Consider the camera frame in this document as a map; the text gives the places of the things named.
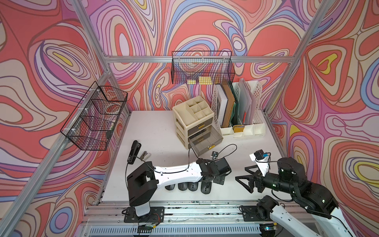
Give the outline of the black computer mouse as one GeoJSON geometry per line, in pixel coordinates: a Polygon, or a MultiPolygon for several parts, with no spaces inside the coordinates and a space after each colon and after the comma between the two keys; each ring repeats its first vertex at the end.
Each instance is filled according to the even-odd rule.
{"type": "Polygon", "coordinates": [[[176,184],[168,185],[168,186],[165,186],[165,189],[168,191],[172,191],[175,189],[175,186],[176,186],[176,184]]]}
{"type": "Polygon", "coordinates": [[[201,182],[201,192],[205,195],[210,194],[212,188],[212,182],[201,182]]]}
{"type": "Polygon", "coordinates": [[[188,189],[188,183],[187,182],[179,183],[178,184],[178,189],[181,190],[181,191],[187,190],[188,189]]]}
{"type": "Polygon", "coordinates": [[[197,191],[198,182],[188,182],[188,189],[192,192],[197,191]]]}

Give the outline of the beige drawer organizer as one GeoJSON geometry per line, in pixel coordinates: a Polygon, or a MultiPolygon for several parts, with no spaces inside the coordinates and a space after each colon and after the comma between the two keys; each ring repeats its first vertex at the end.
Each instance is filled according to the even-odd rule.
{"type": "Polygon", "coordinates": [[[189,137],[213,123],[214,112],[201,96],[189,99],[172,108],[176,135],[186,149],[190,148],[189,137]]]}

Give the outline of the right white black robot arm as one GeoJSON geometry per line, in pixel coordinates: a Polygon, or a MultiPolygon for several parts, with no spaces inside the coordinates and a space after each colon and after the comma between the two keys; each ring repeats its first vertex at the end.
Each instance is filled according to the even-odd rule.
{"type": "MultiPolygon", "coordinates": [[[[279,191],[291,196],[317,221],[329,237],[353,237],[355,234],[345,220],[338,202],[324,186],[307,179],[305,168],[292,158],[277,161],[278,173],[269,171],[269,160],[256,160],[256,165],[246,167],[248,175],[237,176],[236,181],[248,192],[256,189],[262,193],[265,189],[279,191]]],[[[266,195],[255,206],[241,206],[245,221],[254,217],[260,221],[273,221],[295,237],[316,237],[318,234],[292,216],[278,198],[266,195]]]]}

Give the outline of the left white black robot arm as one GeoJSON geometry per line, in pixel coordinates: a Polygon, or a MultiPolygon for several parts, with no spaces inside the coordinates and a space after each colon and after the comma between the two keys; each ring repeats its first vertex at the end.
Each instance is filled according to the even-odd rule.
{"type": "Polygon", "coordinates": [[[150,214],[150,200],[156,190],[180,183],[223,185],[225,177],[231,172],[232,169],[225,158],[215,161],[197,159],[188,165],[171,167],[154,166],[152,162],[144,162],[125,177],[129,206],[134,208],[137,217],[142,217],[150,214]]]}

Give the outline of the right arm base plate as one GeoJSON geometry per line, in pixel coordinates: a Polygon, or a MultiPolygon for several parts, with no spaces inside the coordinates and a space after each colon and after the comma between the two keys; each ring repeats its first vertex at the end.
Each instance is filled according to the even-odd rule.
{"type": "Polygon", "coordinates": [[[261,206],[240,205],[238,209],[242,213],[244,222],[256,222],[267,220],[267,214],[265,212],[265,209],[261,206]]]}

